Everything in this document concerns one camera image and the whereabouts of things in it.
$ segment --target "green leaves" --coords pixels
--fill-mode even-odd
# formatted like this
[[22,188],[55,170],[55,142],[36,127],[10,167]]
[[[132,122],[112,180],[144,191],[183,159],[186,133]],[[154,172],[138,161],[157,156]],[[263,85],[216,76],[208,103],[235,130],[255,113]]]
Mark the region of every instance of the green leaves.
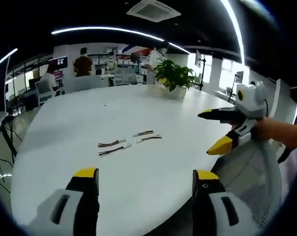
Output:
[[173,91],[176,86],[183,88],[190,88],[191,82],[197,80],[194,76],[195,72],[188,67],[181,67],[176,65],[171,60],[165,60],[163,63],[160,63],[155,70],[157,71],[157,79],[166,79],[163,80],[165,87],[169,88],[169,91]]

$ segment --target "robotic hand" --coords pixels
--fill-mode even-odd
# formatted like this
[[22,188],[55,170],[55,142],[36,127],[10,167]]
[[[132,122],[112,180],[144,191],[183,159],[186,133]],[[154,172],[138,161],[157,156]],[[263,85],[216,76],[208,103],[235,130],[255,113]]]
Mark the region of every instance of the robotic hand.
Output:
[[209,155],[223,155],[255,136],[255,124],[266,115],[266,92],[263,82],[256,85],[237,85],[236,104],[233,107],[206,110],[198,114],[204,119],[221,123],[236,123],[237,127],[218,140],[208,151]]

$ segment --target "man in brown shirt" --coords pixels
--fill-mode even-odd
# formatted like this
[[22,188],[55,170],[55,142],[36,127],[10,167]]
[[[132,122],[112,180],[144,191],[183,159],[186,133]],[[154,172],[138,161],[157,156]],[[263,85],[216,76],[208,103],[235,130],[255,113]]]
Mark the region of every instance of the man in brown shirt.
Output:
[[81,48],[81,56],[75,60],[73,65],[74,72],[76,72],[76,77],[90,75],[93,61],[88,58],[87,48]]

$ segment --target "face mask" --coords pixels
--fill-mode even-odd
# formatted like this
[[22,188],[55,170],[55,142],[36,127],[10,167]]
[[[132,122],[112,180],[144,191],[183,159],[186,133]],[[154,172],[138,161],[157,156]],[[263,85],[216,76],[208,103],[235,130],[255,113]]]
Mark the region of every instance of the face mask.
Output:
[[160,52],[161,52],[162,54],[166,54],[166,53],[167,53],[167,48],[162,48],[162,49],[160,50]]

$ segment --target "ceiling light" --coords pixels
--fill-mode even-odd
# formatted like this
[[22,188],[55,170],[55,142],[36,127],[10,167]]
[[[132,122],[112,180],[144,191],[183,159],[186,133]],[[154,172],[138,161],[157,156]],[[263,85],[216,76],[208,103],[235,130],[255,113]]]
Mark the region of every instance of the ceiling light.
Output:
[[241,57],[241,64],[245,65],[245,52],[244,52],[244,47],[243,47],[243,42],[242,42],[242,36],[239,28],[239,24],[236,18],[236,15],[232,9],[232,6],[228,2],[228,0],[221,0],[223,3],[224,7],[226,8],[229,17],[232,20],[234,30],[236,32],[237,40],[238,40],[238,45],[239,45],[239,50],[240,50],[240,57]]
[[9,56],[11,56],[13,53],[15,53],[17,51],[16,49],[13,49],[11,52],[9,52],[8,54],[6,54],[1,60],[0,60],[0,64],[5,61],[5,59],[7,59]]
[[[122,28],[116,28],[116,27],[103,27],[103,26],[88,26],[88,27],[75,27],[75,28],[60,29],[60,30],[55,30],[55,31],[51,32],[51,34],[56,35],[56,34],[60,34],[60,33],[77,31],[77,30],[115,30],[115,31],[122,31],[122,32],[126,32],[126,33],[133,33],[133,34],[141,35],[141,36],[152,38],[152,39],[155,39],[155,40],[161,41],[161,42],[164,41],[164,39],[162,39],[162,38],[159,38],[159,37],[147,34],[147,33],[135,31],[135,30],[122,29]],[[178,48],[179,50],[182,50],[185,53],[190,54],[187,50],[183,49],[182,47],[180,47],[174,43],[169,43],[169,44],[175,48]]]

